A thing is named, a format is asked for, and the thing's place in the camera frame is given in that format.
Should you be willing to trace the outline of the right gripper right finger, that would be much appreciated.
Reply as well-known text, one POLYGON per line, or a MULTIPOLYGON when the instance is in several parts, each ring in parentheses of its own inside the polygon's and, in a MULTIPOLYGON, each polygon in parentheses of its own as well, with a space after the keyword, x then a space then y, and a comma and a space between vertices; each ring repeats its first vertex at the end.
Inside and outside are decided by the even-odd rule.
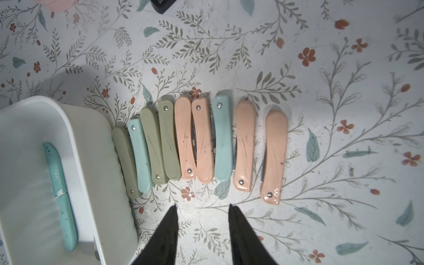
POLYGON ((234 265, 276 265, 238 206, 228 212, 231 251, 234 265))

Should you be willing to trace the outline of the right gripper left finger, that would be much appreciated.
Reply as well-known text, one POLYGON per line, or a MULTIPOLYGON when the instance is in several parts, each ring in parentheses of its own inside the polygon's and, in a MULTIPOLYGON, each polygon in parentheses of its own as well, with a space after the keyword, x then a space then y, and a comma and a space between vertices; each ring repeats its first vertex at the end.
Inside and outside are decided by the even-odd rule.
POLYGON ((177 256, 178 229, 177 207, 173 205, 132 265, 174 265, 177 256))

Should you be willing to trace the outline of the teal folding fruit knife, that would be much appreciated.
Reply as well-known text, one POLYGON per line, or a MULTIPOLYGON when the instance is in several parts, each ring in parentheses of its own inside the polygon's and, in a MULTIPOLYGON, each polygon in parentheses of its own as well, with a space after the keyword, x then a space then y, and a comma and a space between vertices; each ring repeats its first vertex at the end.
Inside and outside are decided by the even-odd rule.
POLYGON ((153 181, 148 146, 140 118, 130 119, 127 127, 134 152, 138 190, 148 193, 153 188, 153 181))

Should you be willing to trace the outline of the olive folding fruit knife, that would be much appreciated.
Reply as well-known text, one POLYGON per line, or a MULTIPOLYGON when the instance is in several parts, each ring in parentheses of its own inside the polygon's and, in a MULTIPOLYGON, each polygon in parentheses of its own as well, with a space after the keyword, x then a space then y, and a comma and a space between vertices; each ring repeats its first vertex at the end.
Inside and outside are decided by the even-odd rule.
POLYGON ((151 178, 155 184, 168 182, 163 161, 159 117, 151 107, 144 107, 140 112, 140 120, 144 131, 151 164, 151 178))

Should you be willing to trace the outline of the pink folding fruit knife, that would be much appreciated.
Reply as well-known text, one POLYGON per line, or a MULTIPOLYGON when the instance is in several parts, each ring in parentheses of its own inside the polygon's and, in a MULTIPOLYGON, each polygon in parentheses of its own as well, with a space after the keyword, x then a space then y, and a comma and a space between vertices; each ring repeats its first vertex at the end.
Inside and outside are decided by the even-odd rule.
POLYGON ((174 120, 182 178, 192 180, 197 175, 192 138, 192 108, 187 96, 180 96, 174 105, 174 120))

